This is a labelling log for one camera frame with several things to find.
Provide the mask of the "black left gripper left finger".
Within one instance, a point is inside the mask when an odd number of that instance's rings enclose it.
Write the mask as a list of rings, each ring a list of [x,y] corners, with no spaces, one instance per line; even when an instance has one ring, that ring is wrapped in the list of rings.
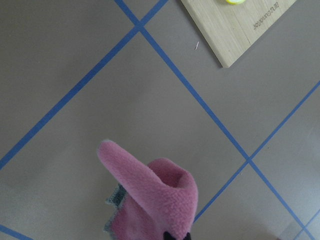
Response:
[[[169,232],[163,233],[163,240],[176,240]]]

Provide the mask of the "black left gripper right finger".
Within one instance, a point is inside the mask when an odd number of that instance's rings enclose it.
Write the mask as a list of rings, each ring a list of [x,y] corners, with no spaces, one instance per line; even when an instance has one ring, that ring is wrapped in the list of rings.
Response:
[[[191,240],[191,234],[188,232],[183,240]]]

